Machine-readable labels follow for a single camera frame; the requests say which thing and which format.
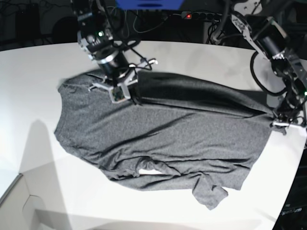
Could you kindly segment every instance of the white table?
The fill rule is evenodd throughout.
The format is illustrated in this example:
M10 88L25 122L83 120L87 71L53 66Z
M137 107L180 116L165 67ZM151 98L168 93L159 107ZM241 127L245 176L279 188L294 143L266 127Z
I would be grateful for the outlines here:
M259 90L249 70L251 50L173 42L141 42L137 50L147 58L157 58L156 71ZM133 53L127 54L129 61L138 62ZM1 159L24 173L30 194L44 200L58 229L67 224L74 230L99 225L104 225L102 229L170 228L161 223L172 223L174 229L273 228L306 135L293 128L286 136L272 132L242 190L227 188L229 196L213 211L200 205L191 190L131 190L67 154L53 135L61 113L57 87L64 78L95 68L77 44L0 52Z

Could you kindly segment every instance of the electronic equipment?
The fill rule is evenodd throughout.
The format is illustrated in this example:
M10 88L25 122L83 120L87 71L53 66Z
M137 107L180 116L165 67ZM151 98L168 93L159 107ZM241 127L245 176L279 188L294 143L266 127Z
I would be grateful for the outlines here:
M123 9L178 9L182 0L177 1L119 1ZM283 80L285 88L280 92L271 92L257 81L251 64L251 72L257 84L268 94L282 96L282 100L273 109L275 120L273 126L298 126L307 127L305 102L307 100L307 72L300 59L289 47L289 37L281 26L272 17L276 12L291 3L289 0L271 0L262 5L260 0L246 0L231 3L224 0L225 7L220 23L212 34L212 40L219 43L227 17L231 16L233 25L243 37L256 50L251 63L257 55L271 62L274 74ZM137 38L124 39L118 33L123 27L123 20L115 27L107 10L104 0L72 0L72 7L78 17L80 31L78 42L80 47L96 62L105 73L101 83L95 83L90 88L98 87L107 90L113 103L120 103L131 99L129 88L137 84L137 72L141 69L151 70L152 64L157 64L155 59L148 60L133 48L139 44ZM186 12L184 18L192 18L193 13ZM114 37L119 38L121 44L114 42ZM131 50L140 57L140 64L129 63L124 52Z

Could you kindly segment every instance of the gray t-shirt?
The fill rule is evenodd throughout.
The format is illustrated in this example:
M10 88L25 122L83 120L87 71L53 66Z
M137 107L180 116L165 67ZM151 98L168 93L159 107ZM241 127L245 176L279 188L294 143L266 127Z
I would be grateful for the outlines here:
M60 86L55 135L68 153L129 188L192 189L213 209L227 197L222 186L241 188L272 130L271 110L248 92L141 72L134 101L112 104L106 91L88 91L100 76L93 71ZM140 169L161 174L142 175Z

